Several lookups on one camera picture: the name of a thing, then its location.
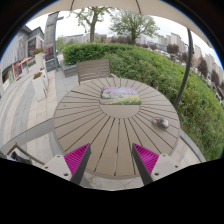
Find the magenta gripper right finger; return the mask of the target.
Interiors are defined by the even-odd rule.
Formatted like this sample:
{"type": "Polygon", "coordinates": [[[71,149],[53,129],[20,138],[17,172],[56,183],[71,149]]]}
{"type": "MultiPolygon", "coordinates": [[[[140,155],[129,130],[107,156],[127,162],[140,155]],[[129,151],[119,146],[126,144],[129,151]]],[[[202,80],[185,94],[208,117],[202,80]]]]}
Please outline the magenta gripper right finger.
{"type": "Polygon", "coordinates": [[[138,144],[132,144],[132,154],[144,185],[168,176],[180,165],[167,154],[156,154],[138,144]]]}

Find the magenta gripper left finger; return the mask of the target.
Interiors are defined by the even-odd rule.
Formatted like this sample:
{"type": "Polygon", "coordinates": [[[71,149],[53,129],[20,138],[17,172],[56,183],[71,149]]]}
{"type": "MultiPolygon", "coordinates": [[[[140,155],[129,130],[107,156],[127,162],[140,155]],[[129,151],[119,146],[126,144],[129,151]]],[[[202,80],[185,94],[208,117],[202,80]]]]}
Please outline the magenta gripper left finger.
{"type": "Polygon", "coordinates": [[[65,180],[75,183],[76,185],[79,185],[90,155],[90,144],[85,144],[65,156],[54,156],[43,166],[43,169],[65,180]]]}

